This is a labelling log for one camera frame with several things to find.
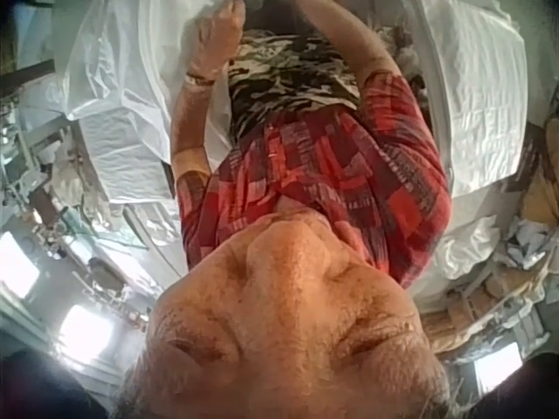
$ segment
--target wrinkled skin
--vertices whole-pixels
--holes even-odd
[[[419,417],[448,391],[406,292],[289,205],[164,293],[130,383],[169,418]]]

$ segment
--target watch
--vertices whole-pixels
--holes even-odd
[[[188,73],[185,74],[184,81],[189,85],[200,87],[212,87],[216,83],[216,80],[207,80],[203,77],[194,76]]]

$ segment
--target wrist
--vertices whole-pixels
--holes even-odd
[[[215,70],[205,70],[199,68],[197,65],[191,65],[186,74],[205,83],[214,83],[219,79],[219,76],[223,74],[223,67]]]

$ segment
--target hand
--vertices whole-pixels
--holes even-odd
[[[245,24],[245,2],[227,0],[211,18],[198,25],[197,52],[189,74],[206,80],[217,79],[229,60],[237,56]]]

